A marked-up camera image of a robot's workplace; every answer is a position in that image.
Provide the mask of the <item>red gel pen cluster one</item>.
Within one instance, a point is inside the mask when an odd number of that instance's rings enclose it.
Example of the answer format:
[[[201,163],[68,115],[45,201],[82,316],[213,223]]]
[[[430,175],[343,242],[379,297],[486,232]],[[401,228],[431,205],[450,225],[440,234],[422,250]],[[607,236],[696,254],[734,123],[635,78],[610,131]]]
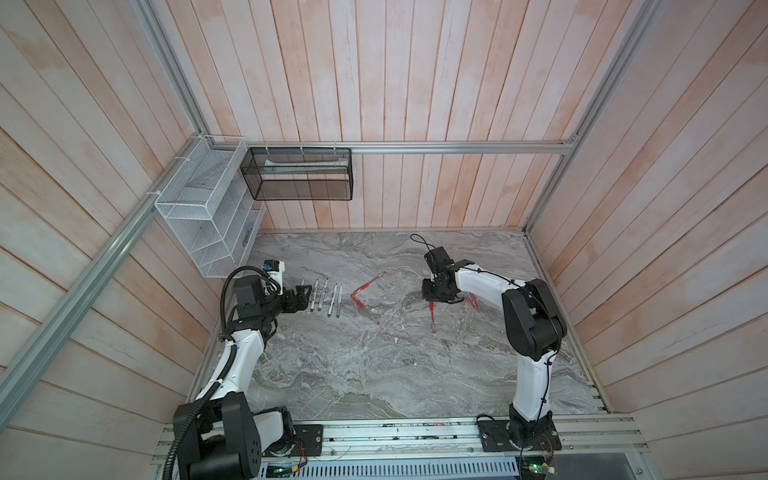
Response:
[[[437,329],[436,329],[436,320],[435,320],[435,304],[434,302],[429,302],[429,312],[430,312],[430,329],[433,335],[436,335]]]

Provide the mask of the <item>red gel pen short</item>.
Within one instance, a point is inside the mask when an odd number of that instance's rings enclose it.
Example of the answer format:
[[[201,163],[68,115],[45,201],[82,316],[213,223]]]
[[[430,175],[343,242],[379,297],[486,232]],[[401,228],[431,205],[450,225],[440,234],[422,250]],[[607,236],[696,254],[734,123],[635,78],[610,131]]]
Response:
[[[355,305],[358,307],[358,309],[360,309],[360,310],[364,310],[364,309],[366,308],[366,307],[365,307],[365,305],[364,305],[364,303],[363,303],[362,301],[360,301],[360,300],[359,300],[359,299],[356,297],[356,295],[357,295],[357,293],[356,293],[356,292],[353,292],[352,294],[350,294],[350,298],[352,299],[353,303],[354,303],[354,304],[355,304]],[[381,323],[380,323],[380,321],[379,321],[379,320],[374,320],[374,321],[375,321],[375,323],[376,323],[377,325],[381,325]]]

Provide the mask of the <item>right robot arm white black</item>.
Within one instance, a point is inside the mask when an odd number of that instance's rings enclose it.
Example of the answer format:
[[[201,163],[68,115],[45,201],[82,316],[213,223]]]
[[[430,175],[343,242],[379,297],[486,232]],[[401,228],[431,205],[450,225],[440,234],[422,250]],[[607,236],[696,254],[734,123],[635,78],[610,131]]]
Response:
[[[517,354],[508,427],[512,443],[526,449],[537,437],[552,433],[552,369],[567,336],[567,322],[547,283],[508,279],[468,260],[455,261],[444,248],[431,244],[424,258],[432,274],[422,281],[426,301],[460,303],[464,293],[501,310],[507,340]]]

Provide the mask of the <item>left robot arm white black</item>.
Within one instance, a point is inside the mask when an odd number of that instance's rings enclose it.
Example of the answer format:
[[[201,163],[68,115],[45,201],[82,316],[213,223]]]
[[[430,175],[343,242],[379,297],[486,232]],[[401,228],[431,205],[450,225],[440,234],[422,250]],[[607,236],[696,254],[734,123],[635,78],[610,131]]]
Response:
[[[283,406],[253,412],[246,390],[277,332],[278,315],[305,310],[312,291],[303,284],[286,289],[280,275],[253,266],[229,274],[219,304],[222,355],[201,392],[174,413],[163,478],[252,479],[265,455],[299,457],[293,466],[268,466],[270,478],[295,475],[307,465],[290,412]]]

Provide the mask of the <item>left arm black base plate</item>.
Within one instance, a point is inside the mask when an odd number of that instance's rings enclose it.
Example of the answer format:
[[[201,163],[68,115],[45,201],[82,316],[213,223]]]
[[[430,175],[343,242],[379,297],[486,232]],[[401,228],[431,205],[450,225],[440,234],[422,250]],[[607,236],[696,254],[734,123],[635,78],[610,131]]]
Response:
[[[303,455],[309,458],[320,457],[323,437],[322,424],[295,424],[294,437],[287,447],[286,455],[289,458],[298,458],[303,452]]]

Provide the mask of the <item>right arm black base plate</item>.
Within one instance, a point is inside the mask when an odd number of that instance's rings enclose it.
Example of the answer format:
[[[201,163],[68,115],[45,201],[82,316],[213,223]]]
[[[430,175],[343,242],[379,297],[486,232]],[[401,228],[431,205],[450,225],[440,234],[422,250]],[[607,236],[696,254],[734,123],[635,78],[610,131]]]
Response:
[[[488,415],[475,419],[484,452],[559,451],[562,443],[553,417],[525,422],[517,417],[497,420]]]

